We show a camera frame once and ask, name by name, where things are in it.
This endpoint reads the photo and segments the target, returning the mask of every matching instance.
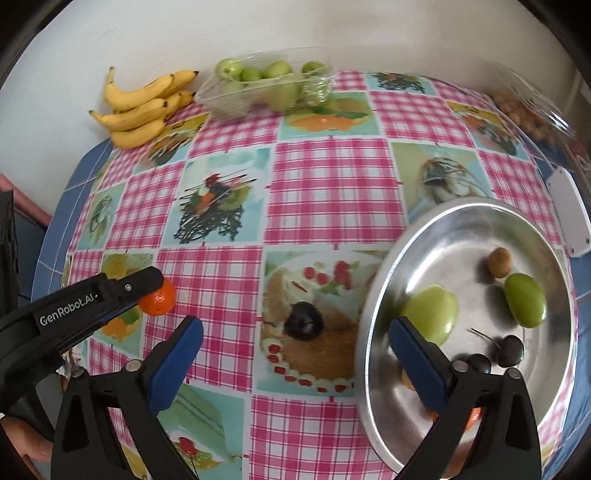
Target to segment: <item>table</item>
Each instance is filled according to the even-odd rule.
[[[367,285],[405,226],[454,197],[495,197],[537,222],[573,285],[536,160],[495,112],[486,95],[444,82],[353,71],[338,73],[329,104],[286,117],[222,122],[190,105],[149,144],[106,141],[83,158],[34,295],[148,265],[173,281],[170,314],[134,308],[75,355],[91,374],[118,370],[184,315],[201,318],[202,349],[159,418],[202,479],[390,479],[356,417],[352,345]],[[313,348],[281,336],[300,300],[325,320]],[[575,360],[540,427],[545,478],[566,460],[557,447]]]

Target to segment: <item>finger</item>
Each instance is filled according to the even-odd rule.
[[[1,422],[8,438],[20,456],[28,455],[31,459],[40,462],[51,461],[53,445],[27,423],[15,417],[4,417]]]
[[[22,458],[22,461],[25,463],[27,467],[29,467],[29,470],[33,473],[33,475],[35,475],[38,478],[38,480],[45,480],[43,476],[39,473],[39,470],[35,468],[35,465],[33,465],[33,462],[27,455],[25,455]]]

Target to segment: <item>blue gripper pad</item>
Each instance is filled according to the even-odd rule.
[[[152,415],[170,408],[203,343],[203,324],[194,318],[152,377],[148,408]]]
[[[426,409],[441,415],[447,398],[445,383],[423,349],[404,325],[395,319],[389,329],[390,345]]]

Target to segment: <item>green fruit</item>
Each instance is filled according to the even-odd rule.
[[[431,285],[413,295],[402,308],[427,342],[441,345],[447,340],[457,320],[457,298],[441,285]]]
[[[236,80],[241,71],[242,62],[238,59],[223,59],[216,65],[216,75],[222,80]]]
[[[245,85],[233,80],[222,85],[222,93],[226,96],[217,100],[216,111],[222,118],[239,118],[248,113],[251,104],[248,93],[244,92]]]
[[[328,100],[330,80],[308,80],[301,88],[301,101],[307,106],[317,106]]]
[[[268,79],[274,79],[293,72],[291,65],[285,60],[276,60],[265,70],[264,76]]]
[[[546,297],[538,283],[529,275],[509,275],[503,286],[509,309],[524,328],[537,327],[546,319]]]
[[[236,93],[239,92],[244,88],[244,85],[238,81],[226,82],[222,86],[222,91],[224,93]]]
[[[286,113],[296,104],[299,95],[300,86],[289,83],[286,85],[271,87],[269,92],[266,93],[265,99],[271,110],[279,113]]]
[[[315,72],[317,75],[324,75],[327,71],[328,69],[326,68],[326,65],[316,60],[305,63],[301,68],[302,73]]]
[[[240,80],[242,82],[256,82],[262,79],[262,74],[254,67],[246,67],[240,73]]]

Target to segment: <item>silver tray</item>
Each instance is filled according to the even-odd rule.
[[[519,327],[511,316],[502,281],[484,260],[496,247],[508,248],[513,271],[534,277],[543,288],[548,316],[535,329]],[[551,414],[573,346],[569,288],[554,248],[522,213],[496,200],[468,198],[442,204],[412,224],[388,254],[369,291],[361,316],[355,356],[359,415],[379,457],[399,472],[433,421],[418,395],[400,380],[400,365],[388,341],[388,326],[412,294],[440,284],[457,297],[459,316],[441,346],[448,358],[488,353],[487,335],[519,336],[525,345],[521,370],[538,426]],[[504,369],[493,366],[492,373]],[[466,432],[446,476],[462,467],[479,424]]]

